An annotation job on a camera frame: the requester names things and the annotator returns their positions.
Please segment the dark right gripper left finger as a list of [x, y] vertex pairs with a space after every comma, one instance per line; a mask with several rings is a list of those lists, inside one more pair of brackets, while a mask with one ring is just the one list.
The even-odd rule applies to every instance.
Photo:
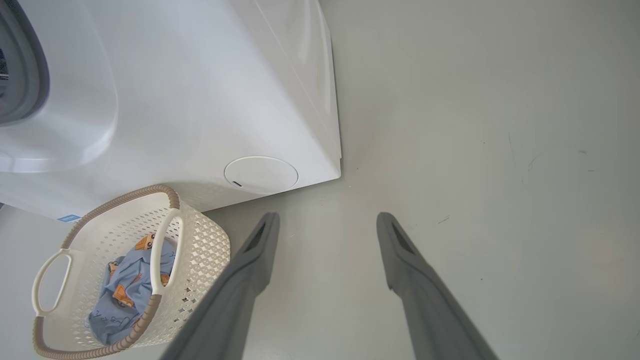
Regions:
[[160, 360], [242, 360], [256, 298], [270, 284], [281, 217], [267, 212]]

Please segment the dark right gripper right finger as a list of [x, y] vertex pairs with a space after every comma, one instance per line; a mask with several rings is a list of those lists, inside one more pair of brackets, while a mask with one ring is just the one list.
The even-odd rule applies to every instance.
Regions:
[[416, 360], [499, 360], [396, 217], [380, 212], [375, 225], [386, 282], [402, 301]]

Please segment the blue garment orange animal print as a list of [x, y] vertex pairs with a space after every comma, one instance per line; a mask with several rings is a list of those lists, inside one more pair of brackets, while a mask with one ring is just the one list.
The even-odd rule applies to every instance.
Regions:
[[136, 309], [141, 313], [150, 301], [153, 294], [151, 255], [155, 238], [154, 234], [146, 235], [126, 255], [107, 265], [103, 290], [107, 298], [119, 307]]

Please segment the blue patterned garment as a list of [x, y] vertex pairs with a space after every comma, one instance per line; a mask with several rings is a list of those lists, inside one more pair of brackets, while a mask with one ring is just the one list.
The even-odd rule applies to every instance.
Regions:
[[84, 322], [85, 328], [103, 346], [112, 346], [129, 335], [147, 307], [142, 312], [137, 312], [136, 309], [120, 307], [108, 298], [105, 294], [108, 264], [99, 287], [98, 300]]

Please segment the white front-load washing machine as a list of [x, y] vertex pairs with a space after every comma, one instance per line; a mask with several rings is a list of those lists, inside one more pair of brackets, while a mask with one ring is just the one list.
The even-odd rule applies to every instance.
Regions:
[[201, 212], [272, 195], [228, 182], [243, 157], [293, 166], [283, 192], [341, 177], [320, 0], [18, 2], [50, 85], [0, 126], [0, 204], [57, 220], [151, 185]]

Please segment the grey rubber door gasket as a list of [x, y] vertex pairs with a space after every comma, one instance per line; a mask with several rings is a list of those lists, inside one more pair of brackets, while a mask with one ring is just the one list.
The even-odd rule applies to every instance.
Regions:
[[50, 92], [41, 42], [18, 0], [0, 0], [0, 126], [38, 112]]

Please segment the cream basket with brown rim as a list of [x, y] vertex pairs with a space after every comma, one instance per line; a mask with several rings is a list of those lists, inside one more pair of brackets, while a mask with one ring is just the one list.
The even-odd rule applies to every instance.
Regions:
[[[153, 290], [130, 334], [103, 345], [85, 328], [106, 265], [147, 235], [167, 251], [151, 251]], [[87, 360], [131, 347], [171, 342], [231, 258], [230, 239], [212, 219], [164, 184], [142, 187], [85, 214], [32, 286], [32, 344], [44, 358]]]

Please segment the round white filter cover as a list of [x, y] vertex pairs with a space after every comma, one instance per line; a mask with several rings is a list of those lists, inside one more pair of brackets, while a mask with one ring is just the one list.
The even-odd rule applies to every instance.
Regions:
[[288, 162], [269, 156], [247, 156], [229, 162], [224, 169], [226, 180], [252, 194], [277, 194], [297, 184], [297, 169]]

